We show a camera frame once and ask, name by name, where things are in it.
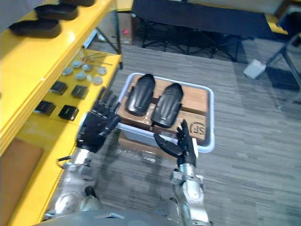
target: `cable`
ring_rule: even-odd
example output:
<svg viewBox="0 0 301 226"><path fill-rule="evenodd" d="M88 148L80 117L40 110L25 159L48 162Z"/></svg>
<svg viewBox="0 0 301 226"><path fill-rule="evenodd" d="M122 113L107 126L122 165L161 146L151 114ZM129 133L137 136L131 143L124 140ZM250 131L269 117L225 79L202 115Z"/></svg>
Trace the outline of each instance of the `cable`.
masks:
<svg viewBox="0 0 301 226"><path fill-rule="evenodd" d="M59 163L60 161L65 161L65 160L70 160L72 157L72 155L68 155L68 156L65 156L63 158L59 158L56 160L56 165L62 169L64 169L64 167Z"/></svg>

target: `cardboard box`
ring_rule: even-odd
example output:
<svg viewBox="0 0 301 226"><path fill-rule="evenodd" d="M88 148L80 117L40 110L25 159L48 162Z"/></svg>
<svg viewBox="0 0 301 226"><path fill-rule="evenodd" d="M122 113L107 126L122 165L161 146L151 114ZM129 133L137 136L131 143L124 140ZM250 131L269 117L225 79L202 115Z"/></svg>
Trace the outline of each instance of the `cardboard box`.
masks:
<svg viewBox="0 0 301 226"><path fill-rule="evenodd" d="M166 154L159 147L146 145L146 144L143 144L143 143L140 143L140 142L137 142L137 141L127 139L127 137L123 134L123 132L120 133L118 143L123 148L135 149L135 150L138 150L138 151L141 151L141 152L154 154L158 157L171 158L171 159L174 159L176 161L175 157L172 157L171 155Z"/></svg>
<svg viewBox="0 0 301 226"><path fill-rule="evenodd" d="M42 148L15 138L1 156L2 226L8 223L42 155Z"/></svg>
<svg viewBox="0 0 301 226"><path fill-rule="evenodd" d="M128 88L128 92L131 91L132 87L135 86L138 79L141 76L137 75L134 77L132 84ZM158 98L162 95L165 88L171 85L172 82L169 81L158 81L156 80L156 87L154 90L153 103L157 104ZM207 91L203 89L197 89L189 86L182 86L184 96L182 99L182 108L181 110L201 115L206 115L208 111L208 100L207 100Z"/></svg>
<svg viewBox="0 0 301 226"><path fill-rule="evenodd" d="M135 126L137 128L150 130L152 124L151 115L155 109L155 105L150 104L150 107L146 115L139 117L139 116L132 115L126 110L126 101L127 101L127 97L123 97L120 108L118 110L118 114L121 117L121 122L124 124Z"/></svg>
<svg viewBox="0 0 301 226"><path fill-rule="evenodd" d="M136 30L139 25L139 19L132 17L130 13L118 13L120 43L124 45L132 45ZM107 36L112 43L117 43L115 18L112 12L101 21L98 28Z"/></svg>
<svg viewBox="0 0 301 226"><path fill-rule="evenodd" d="M206 117L200 114L180 111L174 125L171 128L162 128L159 126L154 126L153 132L163 132L164 135L167 135L166 133L169 133L172 136L167 136L176 138L175 135L178 132L177 127L181 128L181 122L184 119L187 121L190 136L196 138L198 144L202 143L205 140L206 134Z"/></svg>

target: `metal washer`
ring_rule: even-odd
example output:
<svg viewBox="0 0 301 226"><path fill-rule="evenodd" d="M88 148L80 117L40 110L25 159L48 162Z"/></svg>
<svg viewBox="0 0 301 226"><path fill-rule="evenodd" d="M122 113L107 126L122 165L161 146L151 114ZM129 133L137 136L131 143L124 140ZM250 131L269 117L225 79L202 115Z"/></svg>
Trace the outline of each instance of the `metal washer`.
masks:
<svg viewBox="0 0 301 226"><path fill-rule="evenodd" d="M80 73L77 73L77 74L75 75L75 78L76 78L77 80L79 80L79 81L85 80L86 77L87 77L87 75L86 75L85 72L80 72Z"/></svg>
<svg viewBox="0 0 301 226"><path fill-rule="evenodd" d="M73 74L73 69L71 67L66 67L62 73L63 76L68 76L68 75L72 75L72 74Z"/></svg>
<svg viewBox="0 0 301 226"><path fill-rule="evenodd" d="M103 82L102 77L100 77L98 75L93 78L93 84L96 85L96 86L101 85L102 82Z"/></svg>
<svg viewBox="0 0 301 226"><path fill-rule="evenodd" d="M75 69L79 69L81 67L81 64L82 64L82 61L77 60L72 63L72 67L74 67Z"/></svg>
<svg viewBox="0 0 301 226"><path fill-rule="evenodd" d="M82 66L82 69L85 71L85 72L90 72L93 70L93 66L92 65L89 65L89 64L84 64Z"/></svg>
<svg viewBox="0 0 301 226"><path fill-rule="evenodd" d="M99 67L99 68L97 69L97 73L98 73L99 75L104 76L104 75L107 74L107 68L106 68L106 67Z"/></svg>

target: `yellow shelf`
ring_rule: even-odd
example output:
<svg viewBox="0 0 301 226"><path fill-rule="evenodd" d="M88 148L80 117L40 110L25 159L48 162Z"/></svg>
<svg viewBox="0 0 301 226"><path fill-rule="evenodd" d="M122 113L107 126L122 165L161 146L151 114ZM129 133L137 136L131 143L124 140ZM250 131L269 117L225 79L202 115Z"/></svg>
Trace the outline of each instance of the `yellow shelf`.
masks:
<svg viewBox="0 0 301 226"><path fill-rule="evenodd" d="M266 13L265 18L267 19L269 27L274 33L288 34L288 32L283 30L282 27L277 26L278 18L275 15Z"/></svg>
<svg viewBox="0 0 301 226"><path fill-rule="evenodd" d="M19 37L9 29L0 34L1 154L112 3L96 0L90 7L79 6L78 17L60 21L62 32L53 39ZM32 11L25 19L36 16Z"/></svg>
<svg viewBox="0 0 301 226"><path fill-rule="evenodd" d="M88 55L97 53L93 50L86 50L86 52ZM78 59L80 59L80 53L72 61ZM107 68L107 74L102 76L102 85L96 86L89 79L77 81L74 75L80 69L74 70L74 75L61 75L58 81L62 81L68 86L64 94L60 96L48 92L43 98L43 100L50 101L56 105L54 111L49 117L32 113L16 135L17 138L27 143L43 148L44 154L15 208L14 214L8 224L9 226L31 226L41 221L62 173L61 168L55 162L58 158L74 152L75 137L82 116L91 109L102 86L108 87L111 83L119 64L120 55L108 54L106 57L97 60L101 62L97 62L99 66L106 66ZM96 67L87 74L93 78L96 75ZM89 92L85 100L72 97L71 92L75 85L88 87ZM79 113L74 121L63 120L57 116L63 105L72 105L79 109Z"/></svg>

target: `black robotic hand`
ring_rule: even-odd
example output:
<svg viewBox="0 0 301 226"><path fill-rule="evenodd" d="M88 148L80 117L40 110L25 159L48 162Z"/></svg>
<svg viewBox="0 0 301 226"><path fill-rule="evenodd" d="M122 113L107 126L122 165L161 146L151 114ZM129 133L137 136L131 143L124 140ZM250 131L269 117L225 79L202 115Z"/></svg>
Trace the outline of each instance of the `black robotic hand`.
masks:
<svg viewBox="0 0 301 226"><path fill-rule="evenodd" d="M119 106L117 96L103 87L79 129L76 146L96 153L120 122L120 116L116 114Z"/></svg>
<svg viewBox="0 0 301 226"><path fill-rule="evenodd" d="M163 139L158 133L154 134L158 146L167 154L178 159L178 166L184 163L196 166L196 155L193 148L192 138L186 120L181 123L182 129L177 128L178 145Z"/></svg>

